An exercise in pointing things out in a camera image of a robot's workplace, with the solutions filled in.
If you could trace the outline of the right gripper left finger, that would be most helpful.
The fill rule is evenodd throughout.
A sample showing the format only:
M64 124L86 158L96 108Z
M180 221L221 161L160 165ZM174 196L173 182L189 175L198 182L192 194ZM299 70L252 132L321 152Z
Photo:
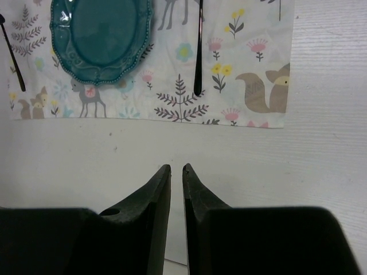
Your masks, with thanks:
M88 220L83 274L162 274L171 202L164 164L127 198Z

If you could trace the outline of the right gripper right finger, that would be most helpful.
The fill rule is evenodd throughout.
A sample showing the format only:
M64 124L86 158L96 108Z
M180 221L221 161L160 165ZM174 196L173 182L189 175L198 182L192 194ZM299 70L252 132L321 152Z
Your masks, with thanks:
M191 164L182 170L189 274L212 274L210 212L230 206L208 189Z

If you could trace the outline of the black spoon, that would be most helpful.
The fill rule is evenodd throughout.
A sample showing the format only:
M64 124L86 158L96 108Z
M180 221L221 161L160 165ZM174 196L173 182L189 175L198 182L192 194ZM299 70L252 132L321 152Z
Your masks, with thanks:
M198 17L198 41L197 41L197 57L196 69L194 75L194 94L199 96L202 92L202 23L203 23L203 0L199 0L199 17Z

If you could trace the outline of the patterned cloth placemat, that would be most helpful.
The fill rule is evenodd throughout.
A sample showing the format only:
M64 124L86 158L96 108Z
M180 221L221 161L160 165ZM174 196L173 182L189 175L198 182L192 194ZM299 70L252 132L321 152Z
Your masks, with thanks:
M6 57L13 120L97 117L283 128L294 1L205 1L202 92L194 94L198 1L153 1L151 40L117 83L79 84L52 48L51 1L2 1L21 91Z

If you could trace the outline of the teal ceramic plate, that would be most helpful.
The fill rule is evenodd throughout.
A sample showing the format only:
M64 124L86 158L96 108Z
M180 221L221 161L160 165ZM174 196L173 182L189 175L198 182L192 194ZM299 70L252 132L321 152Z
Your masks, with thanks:
M139 65L153 15L152 1L52 1L52 48L78 82L114 84Z

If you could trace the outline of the black fork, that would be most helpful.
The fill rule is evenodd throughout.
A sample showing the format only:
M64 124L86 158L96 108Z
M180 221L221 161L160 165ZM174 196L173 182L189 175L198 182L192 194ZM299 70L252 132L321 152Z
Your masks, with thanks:
M13 50L11 48L11 44L10 44L9 38L7 36L6 29L5 29L5 26L4 26L4 24L5 24L5 18L4 18L4 16L2 14L0 15L0 18L1 18L1 29L2 29L2 32L3 32L4 38L5 38L7 47L9 49L9 53L10 53L10 56L11 56L11 59L12 59L13 65L14 65L15 72L16 72L17 77L18 77L19 86L21 88L21 91L26 92L25 82L24 82L24 79L22 77L22 74L21 74L21 71L19 69L17 60L16 60L15 55L13 53Z

